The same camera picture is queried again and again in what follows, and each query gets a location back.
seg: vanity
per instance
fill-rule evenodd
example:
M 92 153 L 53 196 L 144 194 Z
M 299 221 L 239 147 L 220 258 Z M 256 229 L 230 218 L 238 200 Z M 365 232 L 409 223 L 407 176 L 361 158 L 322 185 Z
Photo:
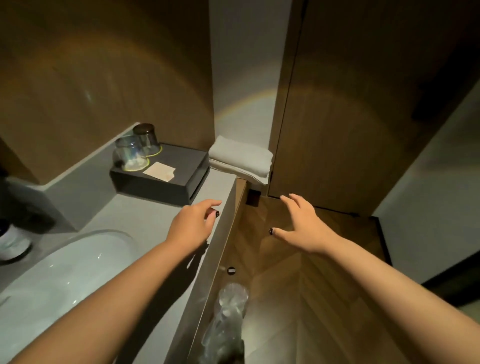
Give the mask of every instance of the vanity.
M 172 273 L 127 340 L 116 363 L 183 363 L 187 360 L 235 214 L 236 177 L 210 170 L 193 203 L 222 200 L 207 245 Z M 0 266 L 0 291 L 49 254 L 79 238 L 102 233 L 125 234 L 137 257 L 165 239 L 180 207 L 115 194 L 79 231 L 32 236 L 34 247 L 23 260 Z

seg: paper note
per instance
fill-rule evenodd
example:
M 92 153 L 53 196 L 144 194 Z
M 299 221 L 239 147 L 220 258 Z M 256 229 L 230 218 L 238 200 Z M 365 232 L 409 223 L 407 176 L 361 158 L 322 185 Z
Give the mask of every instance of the paper note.
M 175 177 L 173 174 L 174 171 L 175 168 L 173 167 L 167 166 L 166 164 L 162 164 L 160 162 L 155 162 L 146 170 L 144 170 L 144 173 L 151 177 L 158 178 L 159 180 L 168 182 Z

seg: oval sink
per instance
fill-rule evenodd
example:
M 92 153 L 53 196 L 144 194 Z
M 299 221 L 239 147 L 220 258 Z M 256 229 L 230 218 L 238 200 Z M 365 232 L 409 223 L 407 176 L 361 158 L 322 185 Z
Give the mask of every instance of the oval sink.
M 138 257 L 128 235 L 100 232 L 75 239 L 22 274 L 0 293 L 0 363 Z

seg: wooden door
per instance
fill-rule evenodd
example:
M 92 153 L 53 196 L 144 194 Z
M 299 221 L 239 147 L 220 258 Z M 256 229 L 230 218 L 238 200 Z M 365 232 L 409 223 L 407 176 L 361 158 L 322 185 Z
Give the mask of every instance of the wooden door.
M 310 0 L 269 195 L 371 214 L 445 120 L 411 115 L 473 13 L 466 0 Z

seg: wooden floor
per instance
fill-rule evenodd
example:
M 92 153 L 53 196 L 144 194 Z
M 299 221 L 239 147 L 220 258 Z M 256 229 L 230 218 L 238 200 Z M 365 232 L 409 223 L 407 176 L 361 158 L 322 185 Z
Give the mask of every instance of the wooden floor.
M 383 259 L 375 224 L 318 210 L 332 229 Z M 223 284 L 250 289 L 242 328 L 245 363 L 408 363 L 353 282 L 333 263 L 268 235 L 292 228 L 280 200 L 245 206 L 226 257 Z

